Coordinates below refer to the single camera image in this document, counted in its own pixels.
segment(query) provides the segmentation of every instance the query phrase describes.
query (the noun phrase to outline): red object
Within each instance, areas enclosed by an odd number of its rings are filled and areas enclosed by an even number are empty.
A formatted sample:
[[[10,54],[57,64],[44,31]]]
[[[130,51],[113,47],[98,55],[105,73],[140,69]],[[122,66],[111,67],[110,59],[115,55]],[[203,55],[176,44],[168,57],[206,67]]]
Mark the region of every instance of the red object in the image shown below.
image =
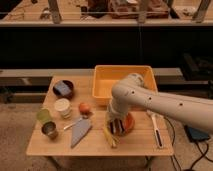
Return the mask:
[[[78,109],[82,115],[89,115],[91,113],[91,107],[88,103],[82,102],[78,105]]]

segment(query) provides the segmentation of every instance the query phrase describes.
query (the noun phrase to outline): dark background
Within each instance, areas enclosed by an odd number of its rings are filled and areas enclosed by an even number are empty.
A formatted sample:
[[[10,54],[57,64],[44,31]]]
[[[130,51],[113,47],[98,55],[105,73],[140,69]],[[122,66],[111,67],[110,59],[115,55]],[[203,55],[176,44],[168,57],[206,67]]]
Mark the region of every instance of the dark background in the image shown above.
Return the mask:
[[[1,27],[0,37],[0,68],[5,69],[97,64],[178,67],[185,52],[213,56],[211,26]]]

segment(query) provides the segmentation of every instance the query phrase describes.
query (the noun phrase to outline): wooden table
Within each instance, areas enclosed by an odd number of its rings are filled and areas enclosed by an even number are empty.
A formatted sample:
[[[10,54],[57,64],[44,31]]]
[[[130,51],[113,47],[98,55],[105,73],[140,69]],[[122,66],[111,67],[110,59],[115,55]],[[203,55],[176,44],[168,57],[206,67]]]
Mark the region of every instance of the wooden table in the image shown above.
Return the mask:
[[[52,92],[53,85],[59,80],[70,80],[75,85],[75,96],[71,102],[71,118],[62,119],[53,109],[53,104],[57,97]],[[163,149],[158,149],[154,137],[153,125],[145,111],[135,110],[131,113],[135,118],[135,127],[128,135],[119,137],[118,147],[110,148],[102,127],[106,107],[96,105],[92,97],[92,76],[54,76],[43,107],[50,110],[53,121],[57,125],[59,136],[56,140],[50,141],[41,133],[41,124],[36,123],[30,139],[27,155],[29,156],[171,156],[173,147],[170,141],[167,127],[161,116],[157,117],[157,124],[163,140]],[[75,148],[71,149],[71,131],[63,131],[63,127],[68,125],[71,120],[79,116],[77,106],[80,102],[88,102],[92,106],[93,115],[91,117],[92,129]]]

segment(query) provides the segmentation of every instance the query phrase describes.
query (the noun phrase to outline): table leg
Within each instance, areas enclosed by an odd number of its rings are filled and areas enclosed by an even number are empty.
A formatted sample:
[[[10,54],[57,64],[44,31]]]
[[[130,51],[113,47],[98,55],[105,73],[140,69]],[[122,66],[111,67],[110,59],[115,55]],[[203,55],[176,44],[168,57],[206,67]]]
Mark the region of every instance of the table leg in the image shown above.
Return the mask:
[[[54,159],[54,157],[52,156],[45,156],[45,158],[50,161],[50,163],[52,163],[54,165],[54,167],[56,168],[56,170],[64,170],[63,167]]]
[[[145,156],[145,158],[146,158],[146,164],[145,164],[144,168],[148,169],[148,168],[151,167],[151,164],[152,164],[155,157],[154,156],[151,156],[151,157]]]

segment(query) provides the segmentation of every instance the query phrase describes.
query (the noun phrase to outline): green cup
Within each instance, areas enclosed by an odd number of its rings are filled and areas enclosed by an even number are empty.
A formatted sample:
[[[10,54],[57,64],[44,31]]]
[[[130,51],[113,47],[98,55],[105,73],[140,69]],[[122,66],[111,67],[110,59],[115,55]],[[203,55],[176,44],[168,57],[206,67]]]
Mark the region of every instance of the green cup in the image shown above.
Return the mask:
[[[52,121],[52,117],[50,116],[50,112],[48,109],[41,109],[40,111],[37,112],[36,117],[41,122],[42,125]]]

